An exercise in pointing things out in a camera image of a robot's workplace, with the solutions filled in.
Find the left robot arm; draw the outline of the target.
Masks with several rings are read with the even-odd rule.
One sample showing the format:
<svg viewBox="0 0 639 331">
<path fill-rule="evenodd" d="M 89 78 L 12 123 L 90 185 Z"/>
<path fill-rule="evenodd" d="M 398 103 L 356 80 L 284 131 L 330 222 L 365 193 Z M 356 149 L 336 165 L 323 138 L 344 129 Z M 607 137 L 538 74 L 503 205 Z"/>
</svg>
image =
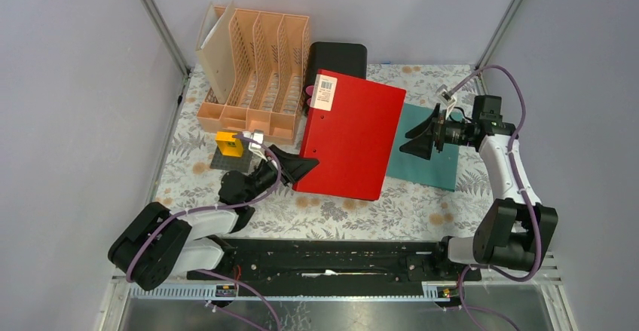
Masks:
<svg viewBox="0 0 639 331">
<path fill-rule="evenodd" d="M 224 174 L 215 205 L 174 213 L 160 202 L 147 204 L 111 245 L 108 260 L 143 290 L 201 268 L 217 279 L 229 276 L 234 260 L 212 236 L 243 229 L 256 203 L 278 185 L 296 184 L 320 163 L 275 145 L 263 151 L 264 159 L 251 173 Z"/>
</svg>

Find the red folder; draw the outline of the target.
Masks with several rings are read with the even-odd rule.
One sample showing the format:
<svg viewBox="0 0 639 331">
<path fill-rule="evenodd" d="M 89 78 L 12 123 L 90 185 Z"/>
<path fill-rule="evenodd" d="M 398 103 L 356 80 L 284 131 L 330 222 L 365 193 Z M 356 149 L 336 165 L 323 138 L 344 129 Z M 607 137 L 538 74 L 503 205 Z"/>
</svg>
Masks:
<svg viewBox="0 0 639 331">
<path fill-rule="evenodd" d="M 300 148 L 319 163 L 294 190 L 376 201 L 405 96 L 402 88 L 319 70 Z"/>
</svg>

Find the teal folder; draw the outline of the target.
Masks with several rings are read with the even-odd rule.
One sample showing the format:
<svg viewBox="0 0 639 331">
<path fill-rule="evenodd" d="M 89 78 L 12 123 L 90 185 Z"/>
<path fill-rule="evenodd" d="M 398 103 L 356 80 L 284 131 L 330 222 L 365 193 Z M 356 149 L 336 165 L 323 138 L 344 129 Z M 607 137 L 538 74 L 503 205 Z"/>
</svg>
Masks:
<svg viewBox="0 0 639 331">
<path fill-rule="evenodd" d="M 399 147 L 408 141 L 405 133 L 426 120 L 432 112 L 433 110 L 427 107 L 404 104 L 386 176 L 453 192 L 457 178 L 459 146 L 445 145 L 442 152 L 433 150 L 429 160 L 399 150 Z"/>
</svg>

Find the beige cardboard sheet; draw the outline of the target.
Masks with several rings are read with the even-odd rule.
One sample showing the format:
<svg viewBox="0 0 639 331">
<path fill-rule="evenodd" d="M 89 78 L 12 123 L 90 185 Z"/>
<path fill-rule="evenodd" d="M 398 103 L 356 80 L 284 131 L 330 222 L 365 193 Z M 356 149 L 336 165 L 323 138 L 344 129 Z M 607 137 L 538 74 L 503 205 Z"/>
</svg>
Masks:
<svg viewBox="0 0 639 331">
<path fill-rule="evenodd" d="M 216 101 L 221 104 L 227 102 L 235 79 L 229 29 L 235 10 L 234 2 L 224 8 L 210 3 L 197 37 L 196 55 L 199 64 Z"/>
</svg>

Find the black drawer cabinet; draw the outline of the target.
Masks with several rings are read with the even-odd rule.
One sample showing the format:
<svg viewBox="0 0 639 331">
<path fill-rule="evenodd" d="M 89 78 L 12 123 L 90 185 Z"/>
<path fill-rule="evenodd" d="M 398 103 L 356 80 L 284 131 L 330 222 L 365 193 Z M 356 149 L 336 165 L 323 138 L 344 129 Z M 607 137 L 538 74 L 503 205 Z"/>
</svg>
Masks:
<svg viewBox="0 0 639 331">
<path fill-rule="evenodd" d="M 316 41 L 310 46 L 304 85 L 314 84 L 320 69 L 366 79 L 367 57 L 363 44 Z"/>
</svg>

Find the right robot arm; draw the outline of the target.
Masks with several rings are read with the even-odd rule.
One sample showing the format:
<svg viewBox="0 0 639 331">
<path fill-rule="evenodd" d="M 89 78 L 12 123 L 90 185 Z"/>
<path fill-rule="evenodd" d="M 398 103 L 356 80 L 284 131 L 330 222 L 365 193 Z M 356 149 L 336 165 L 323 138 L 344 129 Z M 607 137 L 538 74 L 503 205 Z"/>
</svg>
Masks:
<svg viewBox="0 0 639 331">
<path fill-rule="evenodd" d="M 475 98 L 470 121 L 450 120 L 436 107 L 405 133 L 400 151 L 425 160 L 446 145 L 473 147 L 486 166 L 494 201 L 472 237 L 446 237 L 433 272 L 450 280 L 462 265 L 494 270 L 539 270 L 558 224 L 555 208 L 535 194 L 521 161 L 517 127 L 501 115 L 500 97 Z"/>
</svg>

